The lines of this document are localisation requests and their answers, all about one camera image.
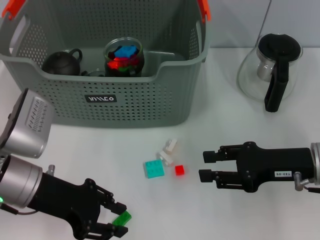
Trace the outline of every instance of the teal toy block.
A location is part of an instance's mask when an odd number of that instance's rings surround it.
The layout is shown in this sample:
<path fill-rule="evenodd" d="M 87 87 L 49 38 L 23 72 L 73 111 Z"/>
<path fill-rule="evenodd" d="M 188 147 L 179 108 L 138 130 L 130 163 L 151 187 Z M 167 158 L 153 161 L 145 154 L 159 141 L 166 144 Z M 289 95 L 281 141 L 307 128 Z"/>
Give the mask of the teal toy block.
<path fill-rule="evenodd" d="M 146 176 L 148 179 L 161 177 L 165 175 L 164 167 L 160 159 L 154 161 L 147 161 L 145 163 Z"/>
<path fill-rule="evenodd" d="M 118 216 L 114 221 L 113 221 L 113 225 L 115 226 L 125 226 L 127 224 L 127 222 L 129 222 L 129 220 L 131 219 L 131 215 L 130 213 L 128 213 L 127 211 L 125 211 L 124 213 L 122 213 L 120 216 Z"/>

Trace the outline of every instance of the white table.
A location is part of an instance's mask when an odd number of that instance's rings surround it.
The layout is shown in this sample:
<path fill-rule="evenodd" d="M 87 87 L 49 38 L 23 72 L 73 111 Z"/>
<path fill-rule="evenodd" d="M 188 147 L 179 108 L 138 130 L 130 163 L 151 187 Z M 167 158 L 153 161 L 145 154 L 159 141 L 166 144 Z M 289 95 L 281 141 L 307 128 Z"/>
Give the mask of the white table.
<path fill-rule="evenodd" d="M 92 178 L 113 192 L 132 214 L 123 240 L 318 239 L 318 194 L 297 192 L 293 182 L 264 183 L 256 193 L 200 182 L 199 169 L 237 169 L 234 161 L 204 164 L 203 151 L 246 141 L 262 148 L 301 148 L 320 142 L 320 49 L 304 50 L 299 81 L 277 113 L 267 113 L 263 104 L 236 87 L 237 71 L 248 51 L 210 49 L 185 123 L 148 129 L 53 125 L 44 154 L 28 161 L 44 170 L 54 164 L 55 176 L 73 184 Z M 3 63 L 1 68 L 0 130 L 20 94 Z M 177 178 L 173 168 L 166 168 L 164 177 L 147 179 L 143 162 L 154 160 L 172 137 L 179 139 L 176 162 L 185 165 L 188 173 Z M 100 221 L 112 222 L 115 217 L 103 209 Z M 74 237 L 69 224 L 53 216 L 0 211 L 0 239 Z"/>

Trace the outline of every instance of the black kettle handle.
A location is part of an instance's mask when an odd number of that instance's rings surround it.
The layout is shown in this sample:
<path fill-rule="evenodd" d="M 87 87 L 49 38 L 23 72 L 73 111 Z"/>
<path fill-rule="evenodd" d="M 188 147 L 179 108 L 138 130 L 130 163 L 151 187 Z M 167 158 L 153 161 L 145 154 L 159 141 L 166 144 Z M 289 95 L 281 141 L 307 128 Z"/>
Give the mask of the black kettle handle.
<path fill-rule="evenodd" d="M 73 55 L 74 53 L 78 52 L 79 53 L 79 57 L 77 58 L 78 62 L 80 63 L 81 60 L 82 60 L 82 51 L 79 49 L 79 48 L 75 48 L 75 49 L 72 49 L 69 54 L 70 55 Z"/>
<path fill-rule="evenodd" d="M 276 61 L 268 91 L 264 98 L 265 110 L 270 113 L 278 111 L 289 81 L 289 62 L 279 57 Z"/>

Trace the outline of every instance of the red toy block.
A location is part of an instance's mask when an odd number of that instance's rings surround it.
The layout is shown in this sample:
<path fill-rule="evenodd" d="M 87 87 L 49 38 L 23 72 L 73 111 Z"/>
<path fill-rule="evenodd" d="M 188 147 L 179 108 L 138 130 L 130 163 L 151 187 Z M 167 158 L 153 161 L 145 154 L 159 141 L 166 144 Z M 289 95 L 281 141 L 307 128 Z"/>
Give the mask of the red toy block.
<path fill-rule="evenodd" d="M 185 175 L 185 169 L 183 165 L 175 166 L 175 175 L 177 176 Z"/>

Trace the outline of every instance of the perforated basket wall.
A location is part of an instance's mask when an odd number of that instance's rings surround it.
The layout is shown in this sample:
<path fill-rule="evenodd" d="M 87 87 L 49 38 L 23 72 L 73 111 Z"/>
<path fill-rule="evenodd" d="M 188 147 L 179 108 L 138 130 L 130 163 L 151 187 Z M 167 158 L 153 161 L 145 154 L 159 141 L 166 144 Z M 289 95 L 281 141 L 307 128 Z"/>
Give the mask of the perforated basket wall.
<path fill-rule="evenodd" d="M 25 27 L 10 53 L 23 17 Z M 13 20 L 2 21 L 0 35 L 8 37 L 0 39 L 0 59 L 21 89 L 30 88 L 54 105 L 56 123 L 170 126 L 189 115 L 209 47 L 207 32 L 197 0 L 27 0 Z M 149 77 L 62 76 L 41 70 L 54 52 L 103 49 L 124 36 L 139 39 L 148 51 L 176 53 L 185 60 L 163 62 Z"/>

